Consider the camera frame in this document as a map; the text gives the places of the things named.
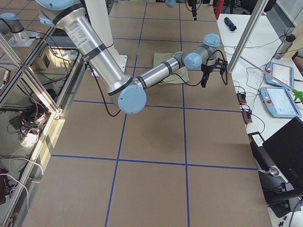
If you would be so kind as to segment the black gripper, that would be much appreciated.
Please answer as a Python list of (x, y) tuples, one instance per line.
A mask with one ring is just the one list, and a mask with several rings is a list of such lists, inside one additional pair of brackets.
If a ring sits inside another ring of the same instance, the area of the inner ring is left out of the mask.
[(186, 8), (192, 12), (192, 16), (195, 21), (197, 21), (197, 4), (199, 3), (198, 0), (186, 0)]
[(214, 60), (214, 63), (208, 63), (209, 61), (207, 61), (206, 63), (203, 63), (201, 65), (201, 71), (203, 72), (203, 76), (201, 79), (201, 87), (205, 88), (208, 78), (209, 78), (209, 74), (211, 72), (213, 72), (214, 69), (216, 70), (220, 70), (220, 75), (222, 76), (222, 81), (225, 85), (228, 84), (228, 74), (227, 74), (227, 65), (228, 62), (225, 59), (220, 59), (217, 58)]

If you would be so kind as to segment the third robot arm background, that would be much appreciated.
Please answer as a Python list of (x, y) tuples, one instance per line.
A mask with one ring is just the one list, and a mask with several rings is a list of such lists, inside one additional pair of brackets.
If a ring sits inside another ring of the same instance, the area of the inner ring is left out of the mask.
[(38, 32), (26, 30), (14, 13), (0, 15), (0, 33), (2, 35), (12, 34), (8, 40), (11, 47), (30, 47), (36, 39), (40, 38)]

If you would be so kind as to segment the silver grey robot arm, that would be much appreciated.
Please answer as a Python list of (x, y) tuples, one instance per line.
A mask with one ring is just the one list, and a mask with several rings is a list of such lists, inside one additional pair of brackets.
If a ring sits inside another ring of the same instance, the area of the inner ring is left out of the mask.
[[(164, 3), (167, 7), (172, 8), (175, 6), (177, 1), (176, 0), (165, 0)], [(198, 4), (197, 0), (185, 0), (184, 3), (185, 3), (187, 10), (189, 12), (191, 12), (194, 21), (197, 21), (197, 11), (200, 8), (202, 2), (200, 2), (199, 6), (197, 6), (197, 4)]]
[(150, 1), (39, 0), (42, 22), (63, 30), (98, 77), (102, 99), (125, 114), (139, 113), (147, 90), (181, 68), (201, 71), (205, 87), (219, 72), (227, 82), (226, 58), (214, 18), (182, 19), (183, 8)]

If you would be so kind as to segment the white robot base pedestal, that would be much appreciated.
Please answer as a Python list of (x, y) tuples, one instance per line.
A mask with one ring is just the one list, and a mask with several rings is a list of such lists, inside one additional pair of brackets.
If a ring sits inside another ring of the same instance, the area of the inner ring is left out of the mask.
[(108, 51), (111, 53), (121, 70), (125, 72), (127, 55), (120, 55), (114, 46), (106, 1), (85, 0), (84, 2), (93, 29), (107, 47)]

